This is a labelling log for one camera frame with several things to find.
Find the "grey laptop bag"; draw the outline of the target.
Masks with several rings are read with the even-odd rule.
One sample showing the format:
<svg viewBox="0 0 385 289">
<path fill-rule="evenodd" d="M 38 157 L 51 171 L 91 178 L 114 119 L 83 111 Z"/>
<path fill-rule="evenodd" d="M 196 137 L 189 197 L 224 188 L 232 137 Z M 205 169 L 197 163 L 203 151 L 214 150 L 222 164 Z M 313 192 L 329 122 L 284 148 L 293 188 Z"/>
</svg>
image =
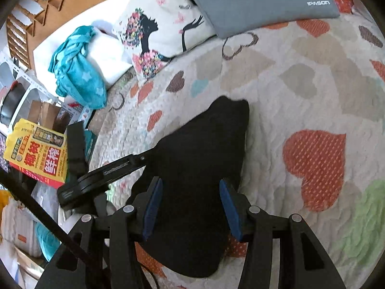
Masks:
<svg viewBox="0 0 385 289">
<path fill-rule="evenodd" d="M 221 39 L 272 24 L 337 18 L 340 15 L 334 0 L 194 0 L 194 2 Z"/>
</svg>

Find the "white pillow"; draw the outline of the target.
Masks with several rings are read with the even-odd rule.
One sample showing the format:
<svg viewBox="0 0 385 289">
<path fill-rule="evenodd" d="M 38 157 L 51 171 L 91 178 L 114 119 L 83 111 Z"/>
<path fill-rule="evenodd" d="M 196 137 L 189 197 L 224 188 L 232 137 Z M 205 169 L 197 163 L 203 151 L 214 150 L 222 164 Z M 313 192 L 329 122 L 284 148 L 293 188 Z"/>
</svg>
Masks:
<svg viewBox="0 0 385 289">
<path fill-rule="evenodd" d="M 124 46 L 112 32 L 112 24 L 103 20 L 91 23 L 95 30 L 88 45 L 87 60 L 103 78 L 107 89 L 132 66 Z"/>
</svg>

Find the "green box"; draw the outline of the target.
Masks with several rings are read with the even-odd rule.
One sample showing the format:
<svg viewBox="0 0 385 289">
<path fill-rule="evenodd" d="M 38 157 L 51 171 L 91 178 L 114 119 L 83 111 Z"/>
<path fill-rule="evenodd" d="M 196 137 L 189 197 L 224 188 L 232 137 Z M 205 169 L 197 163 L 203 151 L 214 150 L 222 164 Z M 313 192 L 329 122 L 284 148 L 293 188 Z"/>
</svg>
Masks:
<svg viewBox="0 0 385 289">
<path fill-rule="evenodd" d="M 97 135 L 94 134 L 92 131 L 86 129 L 84 131 L 84 138 L 85 138 L 85 161 L 89 163 L 95 147 Z"/>
</svg>

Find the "white storage shelf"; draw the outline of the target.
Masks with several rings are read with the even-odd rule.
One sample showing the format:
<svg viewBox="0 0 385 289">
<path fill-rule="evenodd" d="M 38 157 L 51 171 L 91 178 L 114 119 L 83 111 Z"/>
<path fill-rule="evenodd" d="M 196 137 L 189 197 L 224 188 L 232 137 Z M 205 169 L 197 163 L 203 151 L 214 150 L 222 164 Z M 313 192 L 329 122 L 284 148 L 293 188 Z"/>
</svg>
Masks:
<svg viewBox="0 0 385 289">
<path fill-rule="evenodd" d="M 30 77 L 26 72 L 20 69 L 13 61 L 4 53 L 1 52 L 1 64 L 6 64 L 10 72 L 16 72 L 18 81 L 25 88 L 25 93 L 16 103 L 15 111 L 11 113 L 9 124 L 1 123 L 1 133 L 7 136 L 13 131 L 13 127 L 22 115 L 28 115 L 27 103 L 32 100 L 40 100 L 41 102 L 49 102 L 52 105 L 58 106 L 70 115 L 69 124 L 76 121 L 82 121 L 83 127 L 86 127 L 91 115 L 92 109 L 79 105 L 70 98 L 60 98 L 51 94 L 38 80 Z"/>
</svg>

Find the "teal star blanket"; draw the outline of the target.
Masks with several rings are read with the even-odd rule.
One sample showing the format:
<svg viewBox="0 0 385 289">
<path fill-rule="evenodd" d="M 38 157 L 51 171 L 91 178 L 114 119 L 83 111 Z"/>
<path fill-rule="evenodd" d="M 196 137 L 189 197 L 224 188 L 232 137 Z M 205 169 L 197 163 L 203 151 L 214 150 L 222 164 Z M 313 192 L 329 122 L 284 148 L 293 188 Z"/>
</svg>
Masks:
<svg viewBox="0 0 385 289">
<path fill-rule="evenodd" d="M 48 71 L 55 76 L 58 96 L 71 96 L 82 106 L 98 110 L 106 106 L 107 93 L 102 76 L 87 59 L 95 35 L 92 26 L 77 27 L 52 54 Z"/>
</svg>

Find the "yellow red printed bag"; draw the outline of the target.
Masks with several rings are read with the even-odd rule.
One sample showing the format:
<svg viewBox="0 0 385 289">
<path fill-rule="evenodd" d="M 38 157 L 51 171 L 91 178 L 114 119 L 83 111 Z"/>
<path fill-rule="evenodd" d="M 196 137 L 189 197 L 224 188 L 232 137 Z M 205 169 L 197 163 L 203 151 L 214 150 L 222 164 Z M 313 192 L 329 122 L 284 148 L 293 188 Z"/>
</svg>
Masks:
<svg viewBox="0 0 385 289">
<path fill-rule="evenodd" d="M 27 176 L 57 189 L 67 178 L 67 136 L 20 119 L 6 138 L 3 158 Z"/>
</svg>

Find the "white cushion with woman print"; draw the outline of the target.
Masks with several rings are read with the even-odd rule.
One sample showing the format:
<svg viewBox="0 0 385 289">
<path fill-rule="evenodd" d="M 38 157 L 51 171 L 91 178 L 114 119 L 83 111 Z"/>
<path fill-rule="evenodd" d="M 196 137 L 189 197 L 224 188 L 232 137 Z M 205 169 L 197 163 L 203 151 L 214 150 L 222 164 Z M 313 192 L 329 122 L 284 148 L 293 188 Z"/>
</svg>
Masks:
<svg viewBox="0 0 385 289">
<path fill-rule="evenodd" d="M 137 76 L 149 80 L 215 32 L 191 0 L 130 0 L 113 34 Z"/>
</svg>

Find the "black pants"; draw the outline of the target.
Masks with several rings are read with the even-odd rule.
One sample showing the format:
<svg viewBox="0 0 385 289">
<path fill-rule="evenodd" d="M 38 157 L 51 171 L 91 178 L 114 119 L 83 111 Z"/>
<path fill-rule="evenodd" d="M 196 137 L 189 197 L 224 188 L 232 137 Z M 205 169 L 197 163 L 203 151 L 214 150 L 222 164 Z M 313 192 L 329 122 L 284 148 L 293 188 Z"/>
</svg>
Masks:
<svg viewBox="0 0 385 289">
<path fill-rule="evenodd" d="M 163 137 L 127 203 L 162 180 L 153 232 L 141 247 L 165 267 L 187 277 L 214 274 L 230 228 L 219 193 L 221 179 L 238 188 L 245 155 L 249 103 L 221 96 L 205 111 Z"/>
</svg>

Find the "heart pattern quilt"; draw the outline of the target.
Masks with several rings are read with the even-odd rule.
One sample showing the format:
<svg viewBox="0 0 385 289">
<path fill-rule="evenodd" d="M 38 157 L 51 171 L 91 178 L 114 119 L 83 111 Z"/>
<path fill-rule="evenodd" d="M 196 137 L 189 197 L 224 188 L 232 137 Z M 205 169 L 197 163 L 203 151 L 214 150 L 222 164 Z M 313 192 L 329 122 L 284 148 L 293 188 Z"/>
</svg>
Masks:
<svg viewBox="0 0 385 289">
<path fill-rule="evenodd" d="M 360 14 L 212 38 L 150 80 L 127 71 L 90 129 L 90 169 L 153 147 L 219 96 L 249 102 L 240 190 L 299 213 L 347 288 L 384 253 L 384 37 Z"/>
</svg>

